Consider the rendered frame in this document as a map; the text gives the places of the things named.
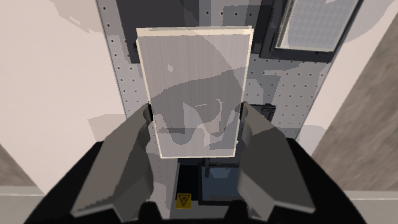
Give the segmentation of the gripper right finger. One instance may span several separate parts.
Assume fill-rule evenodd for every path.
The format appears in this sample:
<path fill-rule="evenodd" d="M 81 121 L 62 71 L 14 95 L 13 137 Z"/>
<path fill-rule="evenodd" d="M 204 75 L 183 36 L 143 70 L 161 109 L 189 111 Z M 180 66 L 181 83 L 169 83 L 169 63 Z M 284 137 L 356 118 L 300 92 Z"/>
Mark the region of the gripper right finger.
<path fill-rule="evenodd" d="M 367 224 L 313 158 L 249 103 L 241 102 L 237 190 L 249 218 L 272 224 Z"/>

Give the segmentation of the cream well plate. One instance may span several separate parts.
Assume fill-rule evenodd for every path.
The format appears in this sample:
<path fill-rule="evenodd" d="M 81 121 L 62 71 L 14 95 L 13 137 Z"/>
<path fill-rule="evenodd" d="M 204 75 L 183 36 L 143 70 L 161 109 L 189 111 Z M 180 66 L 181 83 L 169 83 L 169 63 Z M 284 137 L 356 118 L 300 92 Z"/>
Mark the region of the cream well plate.
<path fill-rule="evenodd" d="M 141 36 L 191 36 L 191 35 L 244 35 L 244 34 L 250 34 L 244 82 L 243 82 L 243 89 L 242 89 L 242 96 L 241 96 L 241 102 L 243 103 L 247 71 L 248 71 L 248 64 L 249 64 L 249 58 L 250 58 L 250 51 L 251 51 L 251 44 L 252 44 L 253 31 L 254 31 L 254 29 L 252 29 L 252 26 L 136 28 L 136 30 L 137 30 L 138 37 L 141 37 Z M 137 44 L 138 54 L 139 54 L 141 68 L 142 68 L 142 72 L 143 72 L 144 82 L 145 82 L 145 86 L 146 86 L 147 96 L 148 96 L 149 104 L 151 104 L 138 38 L 136 40 L 136 44 Z M 153 115 L 153 124 L 154 124 L 154 129 L 155 129 L 155 133 L 156 133 L 156 138 L 157 138 L 157 143 L 158 143 L 161 158 L 235 157 L 236 143 L 237 143 L 237 137 L 238 137 L 239 124 L 240 124 L 239 117 L 238 117 L 238 124 L 237 124 L 233 156 L 162 157 L 154 115 Z"/>

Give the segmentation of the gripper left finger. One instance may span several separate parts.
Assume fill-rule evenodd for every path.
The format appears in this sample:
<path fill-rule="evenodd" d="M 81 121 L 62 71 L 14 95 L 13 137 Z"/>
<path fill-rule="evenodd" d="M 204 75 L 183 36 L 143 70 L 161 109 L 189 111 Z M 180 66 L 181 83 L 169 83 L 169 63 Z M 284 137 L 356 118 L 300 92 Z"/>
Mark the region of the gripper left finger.
<path fill-rule="evenodd" d="M 120 224 L 138 220 L 141 205 L 154 190 L 146 152 L 151 121 L 151 104 L 146 103 L 103 141 L 96 142 L 23 224 Z"/>

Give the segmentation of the dark grey rectangular frame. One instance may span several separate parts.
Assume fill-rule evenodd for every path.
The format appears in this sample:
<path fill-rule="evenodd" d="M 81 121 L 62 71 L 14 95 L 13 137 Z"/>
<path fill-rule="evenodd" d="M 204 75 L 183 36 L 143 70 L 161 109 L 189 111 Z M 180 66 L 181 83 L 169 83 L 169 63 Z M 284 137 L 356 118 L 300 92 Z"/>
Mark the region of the dark grey rectangular frame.
<path fill-rule="evenodd" d="M 116 0 L 131 63 L 140 63 L 136 28 L 199 27 L 199 0 Z"/>

